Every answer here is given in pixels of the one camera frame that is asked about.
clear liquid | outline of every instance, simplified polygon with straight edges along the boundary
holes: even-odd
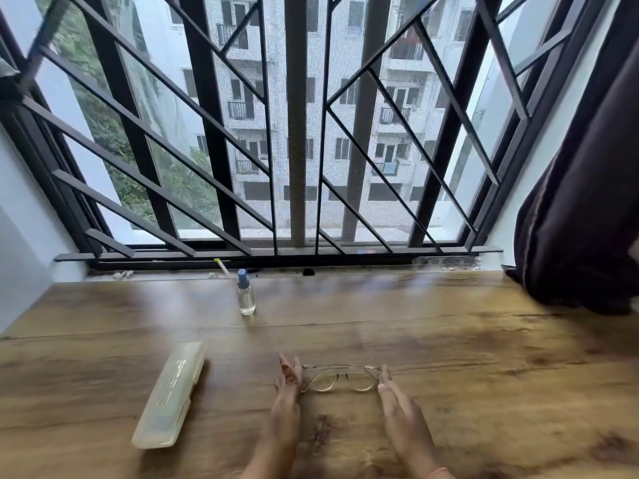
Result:
[[[240,312],[244,314],[244,316],[248,316],[255,312],[252,285],[249,284],[247,289],[238,288],[238,304],[240,305]]]

dark curtain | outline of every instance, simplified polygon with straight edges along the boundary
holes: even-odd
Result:
[[[626,313],[637,237],[639,0],[621,0],[562,147],[519,211],[506,273],[543,304]]]

wood grain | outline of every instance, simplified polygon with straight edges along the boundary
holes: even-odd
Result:
[[[639,320],[539,306],[500,273],[54,286],[0,338],[7,478],[232,477],[274,399],[277,353],[387,363],[458,479],[639,477]],[[208,366],[176,446],[130,445],[172,347]],[[296,479],[405,477],[376,393],[302,399]]]

hand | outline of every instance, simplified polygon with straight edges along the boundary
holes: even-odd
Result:
[[[390,378],[386,365],[381,369],[377,390],[384,409],[386,434],[406,472],[412,479],[428,478],[440,464],[422,410],[402,393]]]
[[[293,465],[302,422],[298,398],[302,364],[294,365],[280,354],[282,375],[275,381],[277,397],[249,466],[240,479],[280,479]]]

bracelet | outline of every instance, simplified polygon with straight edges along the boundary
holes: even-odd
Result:
[[[439,469],[433,471],[431,475],[428,476],[428,479],[435,479],[435,476],[440,472],[449,472],[448,467],[440,467]]]

